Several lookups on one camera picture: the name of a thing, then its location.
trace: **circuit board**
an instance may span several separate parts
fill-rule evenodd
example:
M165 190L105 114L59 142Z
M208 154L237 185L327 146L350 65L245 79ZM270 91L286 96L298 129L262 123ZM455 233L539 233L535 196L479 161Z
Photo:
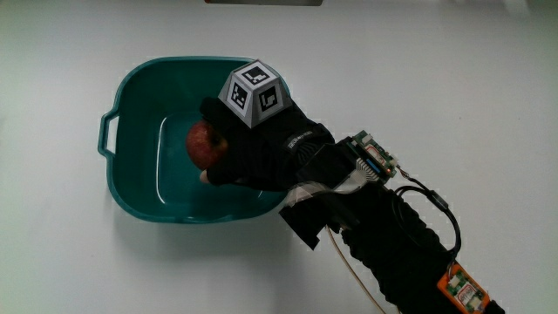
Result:
M348 144L383 183L397 174L397 158L386 152L366 131L353 136Z
M451 278L444 274L438 288L464 314L480 314L490 302L488 294L456 263Z

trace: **wire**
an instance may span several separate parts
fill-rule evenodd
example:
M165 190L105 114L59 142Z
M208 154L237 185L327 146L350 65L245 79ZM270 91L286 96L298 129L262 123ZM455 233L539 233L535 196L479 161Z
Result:
M347 268L349 269L350 273L355 277L355 279L357 279L358 284L360 285L360 288L363 289L364 293L366 293L366 296L368 296L368 298L374 303L374 305L376 305L376 307L378 308L378 310L380 310L380 312L382 312L383 314L385 314L385 311L382 309L382 307L380 306L380 304L378 304L378 302L376 302L376 299L374 299L374 297L372 296L372 294L368 291L368 289L366 289L366 287L364 287L363 282L360 280L360 278L358 277L357 273L355 273L355 270L352 269L352 267L349 265L349 262L347 262L347 259L345 258L345 256L343 255L343 253L341 252L341 250L339 249L339 247L337 246L337 242L335 241L335 239L333 238L333 235L331 234L331 230L329 226L325 226L325 228L328 230L328 234L330 235L330 239L331 242L333 243L333 246L335 247L335 250L337 251L337 253L339 254L339 256L341 257L341 259L343 260L343 262L345 263L345 266L347 266Z
M455 216L453 215L452 211L449 209L449 205L434 190L429 190L424 184L420 183L420 181L413 179L406 171L404 171L401 168L400 165L397 165L397 168L399 169L401 175L403 175L404 178L406 178L411 182L416 183L417 185L420 186L420 188L413 187L413 186L403 186L397 188L394 191L395 195L399 196L399 198L402 198L403 194L408 191L415 191L421 193L422 195L426 196L426 198L429 201L431 201L432 204L434 204L434 206L436 206L441 212L446 214L447 218L450 220L450 222L453 225L453 229L455 230L455 245L453 246L452 249L446 251L451 254L451 258L452 258L447 265L448 277L451 277L452 267L455 264L455 259L459 253L459 250L461 249L461 231L459 229L459 224L457 223L457 220L455 219ZM393 197L391 199L391 210L393 211L393 215L395 216L396 222L398 223L399 227L403 230L403 232L405 232L405 234L415 244L417 244L419 247L422 247L422 245L405 229L405 218L403 216L400 207L401 202L397 200L398 199L396 197Z

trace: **tan cable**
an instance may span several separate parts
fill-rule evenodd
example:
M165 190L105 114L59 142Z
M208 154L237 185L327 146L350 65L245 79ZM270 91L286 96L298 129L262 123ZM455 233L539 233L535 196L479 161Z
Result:
M355 279L357 279L358 284L360 285L360 288L362 288L364 290L364 292L366 293L366 296L368 296L368 298L376 305L376 307L378 308L378 310L380 310L380 312L382 312L383 314L385 314L385 311L382 309L382 307L380 306L380 304L378 304L378 302L376 302L376 300L374 299L374 297L372 296L372 294L370 294L370 292L368 291L368 289L366 289L366 287L364 287L363 282L360 280L360 278L358 277L358 275L355 273L355 271L352 269L352 267L349 265L349 262L347 262L347 259L345 258L345 256L343 255L343 253L341 253L341 250L339 249L339 247L337 246L337 242L335 241L335 239L333 238L333 235L331 234L331 230L330 227L325 226L325 228L328 230L328 234L330 235L330 239L331 242L333 243L333 246L335 247L335 250L337 251L337 253L339 254L339 256L341 256L341 259L343 260L343 262L345 263L345 266L347 266L347 268L349 269L350 273L355 277Z

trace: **fiducial marker cube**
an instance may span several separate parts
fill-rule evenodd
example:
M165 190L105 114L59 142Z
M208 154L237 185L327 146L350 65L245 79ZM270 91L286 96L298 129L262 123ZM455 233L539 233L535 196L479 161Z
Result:
M281 77L260 60L232 71L219 99L249 128L292 105Z

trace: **teal plastic basin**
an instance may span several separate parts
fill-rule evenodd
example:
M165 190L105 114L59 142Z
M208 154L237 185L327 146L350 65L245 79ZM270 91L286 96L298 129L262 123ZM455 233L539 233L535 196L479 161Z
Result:
M149 222L230 222L265 214L286 193L199 181L185 139L201 119L205 97L217 97L231 71L248 58L157 58L122 81L114 107L101 119L99 153L114 200ZM106 148L109 122L119 117L114 152Z

